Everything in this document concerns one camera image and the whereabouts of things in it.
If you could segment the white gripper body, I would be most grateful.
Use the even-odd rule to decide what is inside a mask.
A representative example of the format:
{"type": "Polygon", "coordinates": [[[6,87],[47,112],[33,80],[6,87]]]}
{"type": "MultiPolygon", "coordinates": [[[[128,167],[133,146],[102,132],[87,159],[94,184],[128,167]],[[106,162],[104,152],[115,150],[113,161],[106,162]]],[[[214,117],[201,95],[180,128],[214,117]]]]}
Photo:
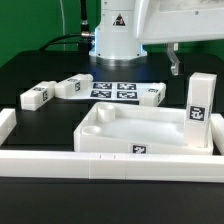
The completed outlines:
{"type": "Polygon", "coordinates": [[[224,39],[224,0],[136,0],[133,33],[142,44],[224,39]]]}

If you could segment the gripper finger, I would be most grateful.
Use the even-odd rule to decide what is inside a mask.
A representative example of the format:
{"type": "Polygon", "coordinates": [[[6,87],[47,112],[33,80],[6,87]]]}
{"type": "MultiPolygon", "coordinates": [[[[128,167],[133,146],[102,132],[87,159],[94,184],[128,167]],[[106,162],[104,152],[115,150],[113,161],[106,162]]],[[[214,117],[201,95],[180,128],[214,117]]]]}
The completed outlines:
{"type": "Polygon", "coordinates": [[[170,70],[174,76],[179,74],[180,61],[176,55],[177,50],[178,50],[177,43],[168,43],[166,46],[166,53],[168,55],[169,60],[171,61],[170,70]]]}

